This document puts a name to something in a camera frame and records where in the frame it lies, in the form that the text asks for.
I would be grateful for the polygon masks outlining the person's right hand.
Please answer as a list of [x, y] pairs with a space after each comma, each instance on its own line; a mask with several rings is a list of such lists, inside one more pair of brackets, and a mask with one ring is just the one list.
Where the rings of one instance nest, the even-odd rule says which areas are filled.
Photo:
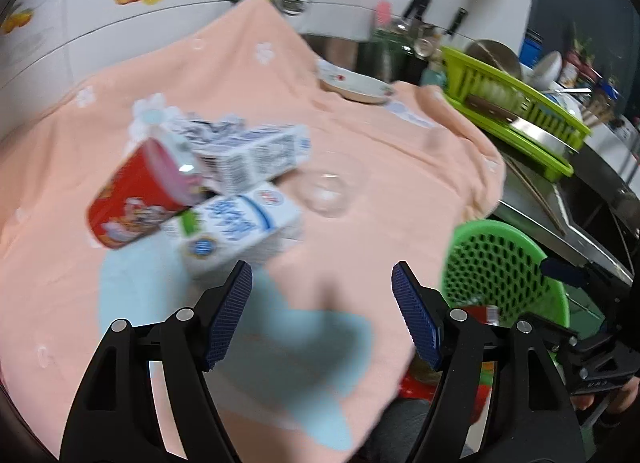
[[[623, 387], [613, 391], [612, 398], [608, 403], [606, 411], [611, 413], [622, 413], [627, 410], [636, 400], [639, 391], [639, 378], [633, 376]], [[573, 396], [570, 400], [578, 410], [587, 410], [593, 405], [593, 395]]]

